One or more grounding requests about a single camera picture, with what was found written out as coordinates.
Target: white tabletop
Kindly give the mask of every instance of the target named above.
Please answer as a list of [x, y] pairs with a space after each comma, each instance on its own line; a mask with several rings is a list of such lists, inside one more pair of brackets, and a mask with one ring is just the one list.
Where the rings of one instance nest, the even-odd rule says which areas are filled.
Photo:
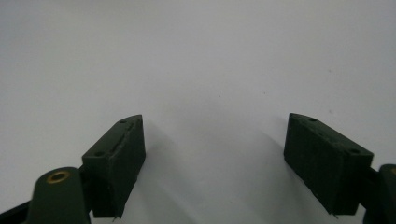
[[393, 0], [2, 1], [0, 212], [142, 114], [148, 156], [115, 223], [361, 223], [284, 162], [287, 119], [396, 163], [395, 36]]

